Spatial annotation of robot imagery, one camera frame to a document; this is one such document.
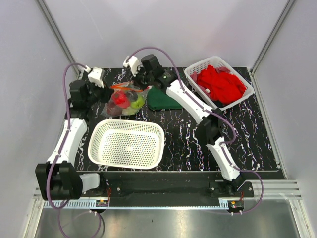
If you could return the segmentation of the clear zip top bag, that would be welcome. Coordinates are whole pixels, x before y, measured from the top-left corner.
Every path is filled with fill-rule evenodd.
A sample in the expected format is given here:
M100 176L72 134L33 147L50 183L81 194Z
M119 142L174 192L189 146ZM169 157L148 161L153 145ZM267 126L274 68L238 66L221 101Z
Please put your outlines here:
M114 90L101 115L107 118L135 115L142 108L152 86L141 89L133 81L111 86Z

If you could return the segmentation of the green fake apple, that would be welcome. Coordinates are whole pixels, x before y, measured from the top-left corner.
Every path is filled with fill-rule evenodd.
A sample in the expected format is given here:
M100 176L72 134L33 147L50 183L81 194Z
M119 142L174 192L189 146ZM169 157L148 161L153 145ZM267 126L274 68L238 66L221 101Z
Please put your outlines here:
M145 104L143 96L139 95L136 101L130 103L130 107L133 109L140 109Z

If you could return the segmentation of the red fake pepper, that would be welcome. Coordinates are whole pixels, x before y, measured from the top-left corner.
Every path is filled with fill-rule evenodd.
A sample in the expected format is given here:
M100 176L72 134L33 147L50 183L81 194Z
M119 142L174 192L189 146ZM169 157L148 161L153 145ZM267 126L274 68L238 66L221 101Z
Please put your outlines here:
M115 105L120 108L126 109L130 106L130 101L123 91L116 91L111 96Z

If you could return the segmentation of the dark red fake apple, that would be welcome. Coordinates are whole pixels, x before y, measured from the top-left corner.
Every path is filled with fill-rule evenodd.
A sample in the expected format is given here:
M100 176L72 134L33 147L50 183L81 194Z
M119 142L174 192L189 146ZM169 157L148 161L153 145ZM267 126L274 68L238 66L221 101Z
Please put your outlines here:
M122 114L122 108L115 104L108 103L106 112L110 117L117 117Z

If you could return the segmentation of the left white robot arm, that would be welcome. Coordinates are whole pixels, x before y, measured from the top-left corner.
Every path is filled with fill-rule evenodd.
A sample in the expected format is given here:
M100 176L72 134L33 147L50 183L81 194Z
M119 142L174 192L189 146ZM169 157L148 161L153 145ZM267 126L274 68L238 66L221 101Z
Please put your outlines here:
M35 168L42 198L49 202L79 199L89 190L95 196L102 196L107 190L107 184L101 181L99 174L80 174L74 168L74 162L89 126L91 106L97 102L107 103L113 90L100 79L75 80L69 86L62 134L48 160Z

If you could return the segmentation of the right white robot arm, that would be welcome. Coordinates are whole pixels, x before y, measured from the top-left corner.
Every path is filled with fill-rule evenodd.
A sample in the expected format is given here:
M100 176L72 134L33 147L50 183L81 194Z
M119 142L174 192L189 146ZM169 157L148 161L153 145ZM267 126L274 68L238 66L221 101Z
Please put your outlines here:
M245 171L240 169L227 148L222 128L230 123L223 117L220 109L213 109L203 103L181 80L178 69L164 69L153 54L141 59L132 56L126 61L131 68L134 81L142 88L156 87L178 102L196 121L196 138L212 153L224 179L218 188L219 194L242 196L246 179Z

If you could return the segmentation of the green folded cloth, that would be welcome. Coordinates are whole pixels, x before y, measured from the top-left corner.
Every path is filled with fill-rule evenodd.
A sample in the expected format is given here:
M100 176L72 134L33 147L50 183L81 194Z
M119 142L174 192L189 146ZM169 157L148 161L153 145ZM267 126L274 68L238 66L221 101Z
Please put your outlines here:
M183 109L177 101L155 87L147 94L147 106L153 111Z

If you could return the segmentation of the pink cloth in basket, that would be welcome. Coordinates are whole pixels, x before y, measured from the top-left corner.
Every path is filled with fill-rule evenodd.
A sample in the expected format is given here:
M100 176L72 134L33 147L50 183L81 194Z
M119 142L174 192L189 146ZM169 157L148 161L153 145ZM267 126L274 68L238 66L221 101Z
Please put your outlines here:
M210 92L210 90L208 88L204 88L203 86L199 85L197 83L197 73L194 72L192 75L191 75L191 78L193 79L193 81L195 82L196 86L198 86L202 91L204 91L205 94L208 94Z

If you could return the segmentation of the white perforated empty basket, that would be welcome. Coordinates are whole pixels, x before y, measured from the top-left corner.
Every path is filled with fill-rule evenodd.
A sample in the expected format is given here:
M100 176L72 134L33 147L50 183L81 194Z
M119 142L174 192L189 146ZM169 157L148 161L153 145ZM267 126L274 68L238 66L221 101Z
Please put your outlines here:
M105 119L92 132L88 157L98 165L149 170L160 163L164 142L164 131L156 123Z

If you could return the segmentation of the white basket with clothes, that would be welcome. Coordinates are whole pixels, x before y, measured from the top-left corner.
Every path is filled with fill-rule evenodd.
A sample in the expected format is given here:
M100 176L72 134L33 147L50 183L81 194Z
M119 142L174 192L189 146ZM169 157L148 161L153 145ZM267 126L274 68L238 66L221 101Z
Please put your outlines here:
M213 66L214 68L225 67L229 70L230 74L237 76L240 82L246 87L246 91L244 92L243 96L240 99L232 102L231 104L228 104L227 106L217 106L215 102L210 98L210 96L205 94L204 91L202 91L198 86L196 86L195 82L191 78L191 75L194 72L199 74L202 70L207 69L209 65ZM211 106L213 109L220 108L222 111L227 110L244 101L245 99L248 99L252 94L254 94L254 89L250 85L250 83L245 78L243 78L233 67L231 67L225 60L218 56L212 56L203 59L197 63L194 63L189 67L185 68L184 73L192 88L198 93L198 95L203 99L203 101L209 106Z

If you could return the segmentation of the red garment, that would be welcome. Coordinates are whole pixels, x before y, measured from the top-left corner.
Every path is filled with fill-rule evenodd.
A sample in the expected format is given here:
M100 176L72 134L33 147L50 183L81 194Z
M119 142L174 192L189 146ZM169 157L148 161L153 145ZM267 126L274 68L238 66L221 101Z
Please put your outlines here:
M212 101L227 106L241 99L246 92L246 86L239 78L230 74L226 67L214 68L209 65L196 76L196 83L208 89L208 96Z

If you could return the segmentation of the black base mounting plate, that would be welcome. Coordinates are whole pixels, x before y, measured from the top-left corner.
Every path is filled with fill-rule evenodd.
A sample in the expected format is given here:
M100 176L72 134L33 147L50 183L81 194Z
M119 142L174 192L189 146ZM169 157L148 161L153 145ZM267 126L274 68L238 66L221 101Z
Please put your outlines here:
M244 177L225 181L218 172L100 172L98 188L84 196L110 196L114 207L210 207L219 199L253 198Z

